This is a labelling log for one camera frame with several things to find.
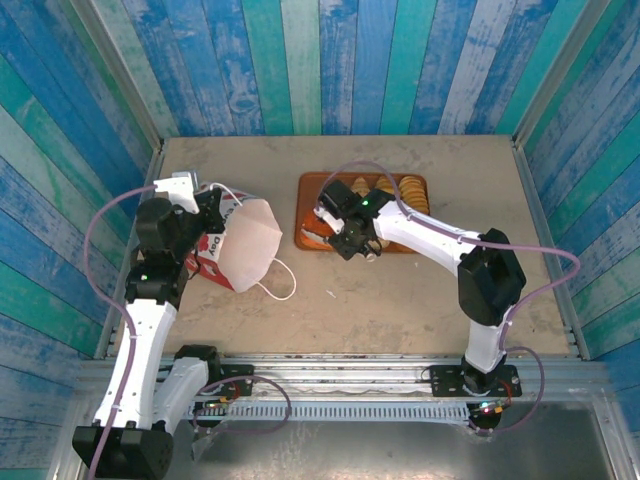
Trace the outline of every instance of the orange tray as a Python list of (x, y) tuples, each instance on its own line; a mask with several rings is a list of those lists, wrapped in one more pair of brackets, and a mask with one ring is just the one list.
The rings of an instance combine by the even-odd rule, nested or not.
[[(325, 251), (332, 252), (333, 249), (329, 245), (319, 245), (316, 242), (309, 240), (302, 234), (302, 220), (305, 213), (312, 209), (318, 198), (318, 193), (322, 184), (331, 175), (331, 172), (308, 172), (300, 176), (298, 182), (298, 202), (296, 207), (296, 225), (294, 230), (294, 242), (296, 246), (301, 250), (313, 250), (313, 251)], [(427, 190), (427, 181), (424, 177), (416, 175), (414, 173), (392, 173), (393, 179), (400, 183), (404, 177), (410, 175), (420, 179), (420, 183), (424, 188), (425, 195), (427, 196), (427, 202), (429, 201), (429, 192)], [(362, 172), (342, 172), (335, 176), (336, 180), (342, 180), (346, 185), (351, 186), (356, 178), (362, 177), (367, 181), (369, 188), (373, 189), (376, 182), (380, 178), (380, 173), (362, 173)], [(414, 253), (408, 247), (404, 245), (398, 245), (391, 242), (388, 247), (383, 249), (383, 252), (387, 253)]]

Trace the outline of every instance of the blue wooden wall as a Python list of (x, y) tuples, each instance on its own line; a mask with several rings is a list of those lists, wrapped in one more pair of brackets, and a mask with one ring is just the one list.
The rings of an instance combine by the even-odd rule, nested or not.
[(160, 136), (512, 134), (585, 0), (92, 0)]
[(640, 2), (611, 0), (525, 145), (553, 239), (583, 264), (569, 290), (590, 354), (616, 372), (620, 398), (636, 432), (639, 25)]
[[(0, 0), (0, 478), (43, 479), (107, 309), (83, 274), (96, 210), (152, 152), (69, 0)], [(92, 266), (112, 293), (135, 213), (107, 215)]]

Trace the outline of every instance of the beige floor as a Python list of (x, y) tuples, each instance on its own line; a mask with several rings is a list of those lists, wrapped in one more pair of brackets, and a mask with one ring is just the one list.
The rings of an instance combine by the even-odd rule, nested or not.
[[(512, 243), (537, 242), (507, 137), (171, 139), (162, 177), (196, 169), (201, 181), (223, 182), (270, 202), (284, 233), (278, 257), (294, 270), (299, 287), (289, 301), (276, 302), (258, 287), (236, 294), (196, 278), (187, 286), (167, 352), (193, 342), (229, 353), (464, 352), (469, 321), (458, 307), (456, 279), (439, 265), (417, 254), (345, 262), (293, 244), (300, 175), (357, 158), (423, 175), (432, 215), (440, 220), (479, 232), (495, 227)], [(528, 278), (525, 292), (547, 282), (541, 256), (519, 258)], [(290, 280), (273, 266), (264, 283), (285, 294)], [(521, 310), (508, 344), (568, 353), (552, 294)]]

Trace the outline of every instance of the white face mask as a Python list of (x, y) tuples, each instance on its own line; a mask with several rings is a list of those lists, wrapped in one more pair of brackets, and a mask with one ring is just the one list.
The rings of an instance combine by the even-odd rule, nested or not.
[[(220, 214), (225, 220), (225, 232), (200, 239), (197, 258), (201, 264), (200, 275), (234, 292), (242, 293), (259, 285), (272, 298), (288, 300), (296, 291), (296, 278), (289, 267), (275, 258), (282, 231), (269, 203), (239, 190), (227, 187), (223, 190), (226, 191), (222, 192)], [(260, 283), (274, 261), (293, 278), (293, 290), (284, 298), (276, 297)], [(189, 255), (187, 268), (196, 271), (197, 262)]]

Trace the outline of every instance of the ear loop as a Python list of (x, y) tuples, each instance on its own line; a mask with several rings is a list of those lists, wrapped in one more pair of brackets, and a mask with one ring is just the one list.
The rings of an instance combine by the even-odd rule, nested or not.
[(285, 300), (289, 300), (291, 297), (293, 297), (293, 294), (296, 293), (296, 288), (298, 288), (298, 282), (296, 281), (296, 276), (293, 274), (291, 269), (289, 267), (287, 267), (282, 260), (274, 258), (273, 261), (274, 262), (278, 262), (280, 265), (282, 265), (287, 270), (287, 272), (289, 272), (291, 274), (291, 278), (293, 278), (293, 290), (291, 290), (291, 293), (289, 295), (287, 295), (286, 297), (276, 297), (273, 293), (271, 293), (269, 291), (269, 289), (267, 287), (262, 285), (262, 283), (258, 282), (257, 285), (260, 286), (260, 288), (262, 288), (265, 292), (267, 292), (267, 295), (269, 295), (274, 300), (278, 300), (278, 301), (284, 302)]

